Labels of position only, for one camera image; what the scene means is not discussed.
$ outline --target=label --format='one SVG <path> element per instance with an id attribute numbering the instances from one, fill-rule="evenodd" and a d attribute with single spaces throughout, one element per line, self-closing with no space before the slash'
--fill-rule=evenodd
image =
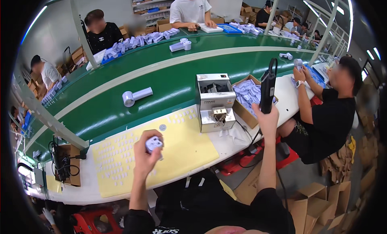
<path id="1" fill-rule="evenodd" d="M 164 124 L 159 126 L 159 130 L 161 130 L 161 131 L 165 131 L 166 129 L 167 129 L 167 126 Z"/>
<path id="2" fill-rule="evenodd" d="M 270 97 L 274 95 L 274 87 L 270 88 Z"/>

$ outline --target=black cap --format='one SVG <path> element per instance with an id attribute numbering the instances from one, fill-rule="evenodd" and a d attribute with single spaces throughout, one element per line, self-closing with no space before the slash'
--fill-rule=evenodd
<path id="1" fill-rule="evenodd" d="M 353 57 L 344 56 L 340 59 L 339 64 L 342 67 L 347 68 L 350 72 L 350 75 L 355 79 L 352 94 L 353 96 L 356 96 L 361 86 L 363 85 L 363 80 L 361 78 L 361 67 L 359 63 Z"/>
<path id="2" fill-rule="evenodd" d="M 273 7 L 273 4 L 274 4 L 273 1 L 267 0 L 267 1 L 266 1 L 266 4 L 265 4 L 265 7 L 266 7 L 266 6 L 268 6 L 268 7 Z"/>
<path id="3" fill-rule="evenodd" d="M 301 24 L 301 20 L 298 18 L 298 17 L 294 17 L 293 19 L 295 22 L 297 22 L 298 24 Z"/>
<path id="4" fill-rule="evenodd" d="M 37 63 L 39 63 L 39 62 L 41 62 L 39 55 L 35 55 L 34 57 L 32 57 L 32 60 L 31 60 L 31 68 L 32 68 L 35 64 L 37 64 Z"/>

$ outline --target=round sticker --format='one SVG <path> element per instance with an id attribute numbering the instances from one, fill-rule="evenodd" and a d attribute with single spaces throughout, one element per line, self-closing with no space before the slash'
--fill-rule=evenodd
<path id="1" fill-rule="evenodd" d="M 164 124 L 162 124 L 162 125 L 159 126 L 159 129 L 160 129 L 161 131 L 165 131 L 165 130 L 167 129 L 167 126 L 164 125 Z"/>

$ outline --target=black t-shirt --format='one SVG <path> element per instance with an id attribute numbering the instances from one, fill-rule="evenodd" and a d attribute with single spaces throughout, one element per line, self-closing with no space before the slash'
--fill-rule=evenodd
<path id="1" fill-rule="evenodd" d="M 354 98 L 337 98 L 335 89 L 322 91 L 322 105 L 312 106 L 313 125 L 305 124 L 314 154 L 303 156 L 303 162 L 318 162 L 338 151 L 352 128 L 356 102 Z"/>
<path id="2" fill-rule="evenodd" d="M 205 202 L 203 210 L 195 209 L 197 204 L 176 209 L 174 212 L 163 214 L 157 227 L 148 212 L 129 210 L 125 217 L 123 234 L 201 234 L 218 226 L 240 226 L 246 230 L 260 230 L 271 234 L 295 233 L 292 216 L 283 207 L 274 188 L 261 190 L 250 206 L 233 200 L 224 191 L 223 193 L 225 195 L 207 192 L 206 198 L 192 196 Z M 211 204 L 220 202 L 222 205 L 219 205 L 219 208 L 210 207 Z"/>
<path id="3" fill-rule="evenodd" d="M 268 17 L 270 14 L 267 14 L 264 9 L 260 9 L 257 13 L 257 21 L 255 22 L 255 27 L 263 28 L 265 29 L 265 26 L 259 26 L 258 23 L 267 23 Z"/>
<path id="4" fill-rule="evenodd" d="M 87 37 L 93 54 L 112 47 L 120 39 L 123 40 L 120 29 L 112 22 L 106 22 L 106 27 L 101 33 L 95 34 L 90 31 L 87 33 Z"/>

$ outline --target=smartwatch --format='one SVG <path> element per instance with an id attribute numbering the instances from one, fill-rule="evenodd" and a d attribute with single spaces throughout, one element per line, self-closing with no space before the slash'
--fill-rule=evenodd
<path id="1" fill-rule="evenodd" d="M 296 82 L 296 88 L 298 88 L 300 85 L 303 85 L 303 84 L 305 84 L 304 81 L 298 80 L 298 81 Z"/>

